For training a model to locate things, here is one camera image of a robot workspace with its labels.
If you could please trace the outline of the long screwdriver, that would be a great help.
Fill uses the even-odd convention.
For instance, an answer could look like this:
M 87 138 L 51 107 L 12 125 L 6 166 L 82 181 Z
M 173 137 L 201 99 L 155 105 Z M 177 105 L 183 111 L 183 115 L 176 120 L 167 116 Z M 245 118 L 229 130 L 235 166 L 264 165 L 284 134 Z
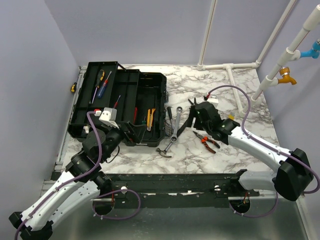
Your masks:
M 92 97 L 92 99 L 90 101 L 91 104 L 94 103 L 97 91 L 100 88 L 100 83 L 104 79 L 104 76 L 105 76 L 105 71 L 103 69 L 100 69 L 98 71 L 98 73 L 97 73 L 97 77 L 96 77 L 96 81 L 95 81 L 95 90 L 94 90 L 94 93 L 93 93 L 93 97 Z

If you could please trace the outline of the red test pen screwdriver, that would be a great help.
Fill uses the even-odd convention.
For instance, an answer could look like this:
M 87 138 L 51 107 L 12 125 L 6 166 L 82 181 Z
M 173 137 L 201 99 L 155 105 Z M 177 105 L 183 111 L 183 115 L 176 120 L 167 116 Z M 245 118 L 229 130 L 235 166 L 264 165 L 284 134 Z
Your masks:
M 108 76 L 106 77 L 106 79 L 104 80 L 102 86 L 100 87 L 100 90 L 99 90 L 99 92 L 97 94 L 97 97 L 99 99 L 103 96 L 103 94 L 105 92 L 105 89 L 107 87 L 107 83 L 108 83 L 108 80 L 109 80 L 109 77 L 110 77 L 111 73 L 112 73 L 112 71 L 109 72 Z

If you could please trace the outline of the yellow black pruning shears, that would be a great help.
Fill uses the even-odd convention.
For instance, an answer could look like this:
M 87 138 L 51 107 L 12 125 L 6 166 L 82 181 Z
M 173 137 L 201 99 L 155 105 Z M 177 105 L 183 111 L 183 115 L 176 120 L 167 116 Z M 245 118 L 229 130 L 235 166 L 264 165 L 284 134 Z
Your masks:
M 152 126 L 153 126 L 153 119 L 154 119 L 154 113 L 156 109 L 155 108 L 150 108 L 147 111 L 147 131 L 151 131 Z

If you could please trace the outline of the black plastic toolbox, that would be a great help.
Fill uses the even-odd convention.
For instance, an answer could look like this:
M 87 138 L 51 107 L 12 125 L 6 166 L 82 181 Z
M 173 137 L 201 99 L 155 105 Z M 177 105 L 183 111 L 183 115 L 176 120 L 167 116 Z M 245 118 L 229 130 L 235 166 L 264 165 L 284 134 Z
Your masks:
M 97 74 L 101 69 L 105 71 L 105 75 L 100 82 L 94 102 L 90 103 L 95 91 Z M 112 73 L 105 91 L 102 97 L 98 98 L 98 92 L 110 71 Z M 113 108 L 119 95 L 121 97 L 116 108 L 116 123 L 122 131 L 125 122 L 133 124 L 135 107 L 137 107 L 138 112 L 134 125 L 142 125 L 144 117 L 146 117 L 147 122 L 148 109 L 155 108 L 151 131 L 146 129 L 142 143 L 138 143 L 138 145 L 157 147 L 166 135 L 167 78 L 160 72 L 141 72 L 139 69 L 126 69 L 116 61 L 92 61 L 88 63 L 68 124 L 68 133 L 79 141 L 84 140 L 87 137 L 85 127 L 90 124 L 87 112 Z

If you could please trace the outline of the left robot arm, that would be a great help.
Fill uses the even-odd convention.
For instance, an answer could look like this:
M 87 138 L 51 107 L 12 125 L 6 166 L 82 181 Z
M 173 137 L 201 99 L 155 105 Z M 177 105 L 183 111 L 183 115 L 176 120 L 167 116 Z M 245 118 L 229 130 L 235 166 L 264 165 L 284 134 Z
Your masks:
M 47 192 L 26 210 L 9 216 L 16 229 L 14 239 L 48 240 L 66 217 L 90 200 L 127 192 L 136 195 L 134 190 L 117 188 L 113 178 L 101 170 L 100 164 L 111 156 L 123 138 L 123 132 L 117 128 L 105 133 L 93 127 L 81 151 L 72 157 Z

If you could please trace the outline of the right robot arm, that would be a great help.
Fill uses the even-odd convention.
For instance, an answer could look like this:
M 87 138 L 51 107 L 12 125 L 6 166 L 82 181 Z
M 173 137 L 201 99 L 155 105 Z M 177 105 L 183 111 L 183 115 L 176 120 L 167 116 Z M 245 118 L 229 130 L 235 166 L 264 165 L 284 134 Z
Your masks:
M 257 137 L 238 122 L 221 118 L 212 103 L 204 101 L 194 104 L 189 116 L 195 129 L 250 154 L 271 169 L 270 172 L 245 170 L 230 183 L 230 191 L 234 195 L 241 196 L 253 189 L 268 190 L 289 201 L 296 201 L 314 179 L 303 150 L 289 150 Z

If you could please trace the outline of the red black utility knife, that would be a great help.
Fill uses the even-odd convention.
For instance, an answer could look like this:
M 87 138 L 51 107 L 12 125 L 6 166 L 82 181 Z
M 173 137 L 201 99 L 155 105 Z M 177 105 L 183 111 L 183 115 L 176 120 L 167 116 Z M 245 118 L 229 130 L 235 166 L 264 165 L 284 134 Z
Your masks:
M 133 115 L 133 124 L 136 124 L 136 120 L 137 120 L 137 115 L 138 115 L 138 108 L 135 107 L 134 108 L 134 115 Z

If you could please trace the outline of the green stubby screwdriver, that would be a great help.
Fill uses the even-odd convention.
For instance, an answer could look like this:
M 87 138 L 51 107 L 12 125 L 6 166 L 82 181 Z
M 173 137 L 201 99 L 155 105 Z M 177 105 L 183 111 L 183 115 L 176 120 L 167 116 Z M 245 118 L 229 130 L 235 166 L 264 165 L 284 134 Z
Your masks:
M 141 122 L 142 125 L 146 125 L 147 122 L 146 122 L 146 117 L 144 117 L 143 121 Z

